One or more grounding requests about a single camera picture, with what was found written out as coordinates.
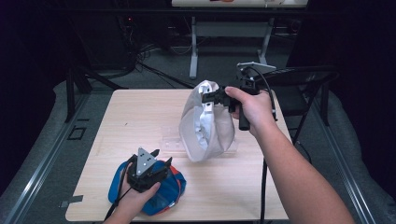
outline black gripper handle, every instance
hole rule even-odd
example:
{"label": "black gripper handle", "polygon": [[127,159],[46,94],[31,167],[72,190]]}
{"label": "black gripper handle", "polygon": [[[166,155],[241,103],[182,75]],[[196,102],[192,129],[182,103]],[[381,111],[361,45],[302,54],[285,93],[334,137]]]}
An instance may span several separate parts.
{"label": "black gripper handle", "polygon": [[239,130],[248,131],[250,130],[250,123],[248,119],[245,117],[244,109],[242,105],[239,106]]}

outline desk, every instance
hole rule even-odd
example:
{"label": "desk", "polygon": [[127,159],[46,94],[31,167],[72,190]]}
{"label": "desk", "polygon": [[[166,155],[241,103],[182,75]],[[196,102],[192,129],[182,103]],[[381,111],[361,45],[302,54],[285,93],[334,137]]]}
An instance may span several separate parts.
{"label": "desk", "polygon": [[[67,220],[105,218],[111,205],[107,193],[119,165],[137,153],[139,147],[147,151],[160,148],[162,128],[178,127],[190,93],[191,90],[114,91],[74,192],[74,196],[83,195],[82,202],[69,204]],[[289,137],[278,111],[277,124]],[[191,162],[186,152],[160,148],[157,158],[167,160],[172,156],[172,164],[185,176],[185,193],[179,203],[165,213],[153,217],[140,214],[135,220],[259,220],[262,152],[249,132],[236,130],[235,143],[235,152],[198,163]],[[288,219],[269,172],[266,182],[265,218]]]}
{"label": "desk", "polygon": [[[232,2],[209,0],[172,0],[173,7],[305,7],[308,0],[233,0]],[[191,66],[190,78],[196,79],[198,67],[197,36],[248,36],[262,37],[262,47],[258,50],[259,61],[267,64],[265,52],[272,33],[273,20],[268,22],[198,22],[191,20]]]}

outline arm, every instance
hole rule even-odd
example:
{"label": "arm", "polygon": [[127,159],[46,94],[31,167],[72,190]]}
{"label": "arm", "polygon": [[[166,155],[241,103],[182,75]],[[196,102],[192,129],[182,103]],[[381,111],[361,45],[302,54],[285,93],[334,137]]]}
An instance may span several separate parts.
{"label": "arm", "polygon": [[[292,223],[354,223],[329,182],[279,130],[271,113],[269,94],[252,96],[237,88],[226,93],[241,102],[271,171],[280,200]],[[238,111],[233,114],[238,118]]]}
{"label": "arm", "polygon": [[126,178],[127,175],[123,179],[121,195],[129,191],[120,200],[114,213],[104,222],[105,224],[129,224],[142,210],[145,203],[155,195],[161,185],[160,183],[156,183],[150,189],[139,193],[134,189],[129,189],[130,185],[127,183]]}

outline human hand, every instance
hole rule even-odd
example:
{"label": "human hand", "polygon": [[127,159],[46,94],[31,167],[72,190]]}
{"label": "human hand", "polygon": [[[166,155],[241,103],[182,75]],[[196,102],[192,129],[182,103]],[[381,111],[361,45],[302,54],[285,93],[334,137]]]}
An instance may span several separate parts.
{"label": "human hand", "polygon": [[[250,132],[257,137],[257,131],[265,125],[275,124],[272,114],[271,98],[267,91],[260,91],[258,95],[250,95],[235,87],[226,87],[225,92],[230,97],[241,102],[244,115],[250,122]],[[234,119],[239,119],[239,107],[233,113]]]}
{"label": "human hand", "polygon": [[161,185],[160,182],[157,182],[150,189],[140,193],[134,189],[131,189],[131,186],[127,182],[127,176],[128,175],[125,174],[125,177],[123,178],[122,189],[120,193],[120,195],[125,195],[119,201],[119,205],[111,217],[106,220],[106,224],[130,223],[142,210],[145,203],[155,195]]}

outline wooden table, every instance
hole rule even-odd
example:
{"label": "wooden table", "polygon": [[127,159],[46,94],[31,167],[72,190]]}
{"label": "wooden table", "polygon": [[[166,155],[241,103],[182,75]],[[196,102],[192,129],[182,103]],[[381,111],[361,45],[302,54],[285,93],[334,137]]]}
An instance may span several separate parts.
{"label": "wooden table", "polygon": [[[93,142],[74,196],[69,221],[103,220],[111,203],[107,199],[112,178],[119,165],[137,153],[159,148],[158,159],[173,157],[172,164],[185,176],[187,186],[179,203],[165,213],[135,220],[217,221],[259,220],[261,218],[262,161],[258,143],[249,132],[235,132],[232,152],[204,162],[191,162],[185,151],[164,149],[169,137],[163,130],[177,130],[191,90],[114,91]],[[289,137],[280,110],[278,126]],[[288,219],[274,181],[266,179],[265,219]]]}

